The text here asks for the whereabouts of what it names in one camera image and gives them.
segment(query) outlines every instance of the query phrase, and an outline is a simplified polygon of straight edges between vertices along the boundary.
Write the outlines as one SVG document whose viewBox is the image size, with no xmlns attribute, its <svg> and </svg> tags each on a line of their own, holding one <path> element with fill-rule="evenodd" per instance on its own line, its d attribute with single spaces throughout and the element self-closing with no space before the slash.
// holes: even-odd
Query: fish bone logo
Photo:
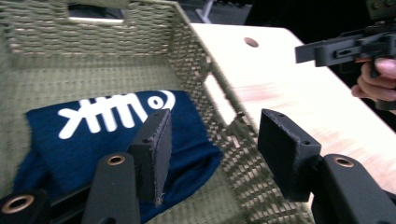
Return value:
<svg viewBox="0 0 396 224">
<path fill-rule="evenodd" d="M 170 109 L 174 107 L 176 103 L 175 95 L 170 91 L 160 91 L 166 96 L 166 102 L 159 96 L 151 96 L 148 98 L 148 106 L 153 109 Z M 79 124 L 85 119 L 88 124 L 88 128 L 91 133 L 99 133 L 101 126 L 97 120 L 98 115 L 102 115 L 103 121 L 105 122 L 106 130 L 108 132 L 114 132 L 117 130 L 118 125 L 114 118 L 112 108 L 116 108 L 120 115 L 122 126 L 125 128 L 133 128 L 135 126 L 134 118 L 131 114 L 129 105 L 136 113 L 138 118 L 144 122 L 148 117 L 147 112 L 141 105 L 138 97 L 134 93 L 126 95 L 114 95 L 110 98 L 98 97 L 95 98 L 96 103 L 91 104 L 90 100 L 79 101 L 80 109 L 73 110 L 69 108 L 61 109 L 58 111 L 58 115 L 69 119 L 64 127 L 59 132 L 59 138 L 68 139 L 73 136 L 74 132 L 78 128 Z"/>
</svg>

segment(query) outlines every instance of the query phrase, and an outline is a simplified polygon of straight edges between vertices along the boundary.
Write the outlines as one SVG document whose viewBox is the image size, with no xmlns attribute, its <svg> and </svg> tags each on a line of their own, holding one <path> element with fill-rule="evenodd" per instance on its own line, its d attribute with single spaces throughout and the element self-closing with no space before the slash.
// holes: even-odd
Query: navy blue cloth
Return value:
<svg viewBox="0 0 396 224">
<path fill-rule="evenodd" d="M 184 91 L 141 91 L 29 111 L 32 147 L 14 190 L 41 188 L 53 199 L 89 184 L 98 160 L 126 151 L 147 116 L 161 108 L 171 109 L 173 148 L 163 203 L 140 202 L 141 220 L 147 222 L 198 190 L 222 157 Z"/>
</svg>

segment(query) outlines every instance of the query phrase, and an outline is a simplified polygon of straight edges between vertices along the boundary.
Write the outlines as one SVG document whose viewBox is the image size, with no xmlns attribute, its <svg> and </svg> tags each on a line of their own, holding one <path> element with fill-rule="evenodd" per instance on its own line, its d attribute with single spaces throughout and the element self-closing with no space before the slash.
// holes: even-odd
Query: table surface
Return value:
<svg viewBox="0 0 396 224">
<path fill-rule="evenodd" d="M 327 67 L 295 63 L 302 42 L 282 28 L 192 24 L 259 128 L 263 108 L 287 115 L 322 144 L 321 155 L 361 162 L 382 189 L 396 193 L 396 134 Z M 246 37 L 258 43 L 253 48 Z M 207 83 L 215 85 L 214 79 Z M 213 94 L 220 91 L 213 88 Z M 225 120 L 234 113 L 218 103 Z"/>
</svg>

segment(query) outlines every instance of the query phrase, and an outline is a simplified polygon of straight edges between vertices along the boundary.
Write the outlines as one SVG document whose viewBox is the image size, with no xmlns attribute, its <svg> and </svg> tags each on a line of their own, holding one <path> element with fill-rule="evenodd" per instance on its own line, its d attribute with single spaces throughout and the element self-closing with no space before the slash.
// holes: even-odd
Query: human hand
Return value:
<svg viewBox="0 0 396 224">
<path fill-rule="evenodd" d="M 358 85 L 352 87 L 352 95 L 360 98 L 369 98 L 373 101 L 396 101 L 396 60 L 377 59 L 375 69 L 380 77 L 371 78 L 371 66 L 365 63 L 361 67 Z"/>
</svg>

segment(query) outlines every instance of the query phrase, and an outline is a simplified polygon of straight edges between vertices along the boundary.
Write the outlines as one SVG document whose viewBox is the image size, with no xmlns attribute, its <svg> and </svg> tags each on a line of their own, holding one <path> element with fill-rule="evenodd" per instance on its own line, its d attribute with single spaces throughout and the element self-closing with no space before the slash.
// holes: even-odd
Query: woven basket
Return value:
<svg viewBox="0 0 396 224">
<path fill-rule="evenodd" d="M 244 108 L 175 2 L 73 0 L 124 9 L 124 21 L 75 21 L 67 1 L 0 1 L 0 196 L 30 148 L 24 113 L 46 105 L 146 90 L 183 90 L 224 159 L 211 179 L 150 223 L 312 223 L 284 201 Z M 212 74 L 238 115 L 225 125 L 205 79 Z"/>
</svg>

